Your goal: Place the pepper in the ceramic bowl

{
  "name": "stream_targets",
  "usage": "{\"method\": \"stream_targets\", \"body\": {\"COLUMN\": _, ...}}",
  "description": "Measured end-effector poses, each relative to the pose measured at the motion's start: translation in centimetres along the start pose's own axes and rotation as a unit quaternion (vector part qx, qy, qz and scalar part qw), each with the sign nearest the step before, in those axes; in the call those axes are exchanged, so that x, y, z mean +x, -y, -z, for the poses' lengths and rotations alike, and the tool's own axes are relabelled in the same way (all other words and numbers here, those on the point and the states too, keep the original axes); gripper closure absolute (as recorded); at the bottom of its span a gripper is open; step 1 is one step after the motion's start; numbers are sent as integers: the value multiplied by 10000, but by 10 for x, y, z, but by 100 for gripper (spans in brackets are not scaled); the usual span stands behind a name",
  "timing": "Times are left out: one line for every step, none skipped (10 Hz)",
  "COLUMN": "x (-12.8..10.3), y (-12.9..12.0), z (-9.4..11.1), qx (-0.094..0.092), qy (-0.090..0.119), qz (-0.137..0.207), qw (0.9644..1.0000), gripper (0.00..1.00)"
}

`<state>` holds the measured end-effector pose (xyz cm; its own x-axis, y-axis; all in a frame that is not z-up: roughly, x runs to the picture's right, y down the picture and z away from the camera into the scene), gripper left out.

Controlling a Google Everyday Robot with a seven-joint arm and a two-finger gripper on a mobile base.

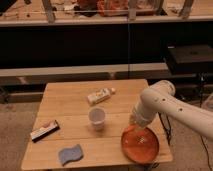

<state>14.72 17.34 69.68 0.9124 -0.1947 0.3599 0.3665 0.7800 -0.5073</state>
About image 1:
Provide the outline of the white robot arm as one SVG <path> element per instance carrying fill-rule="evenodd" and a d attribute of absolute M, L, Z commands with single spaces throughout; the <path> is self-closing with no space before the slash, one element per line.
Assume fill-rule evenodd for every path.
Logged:
<path fill-rule="evenodd" d="M 158 81 L 142 90 L 132 110 L 133 122 L 145 128 L 157 113 L 161 113 L 213 140 L 213 112 L 176 99 L 175 91 L 175 86 L 168 80 Z"/>

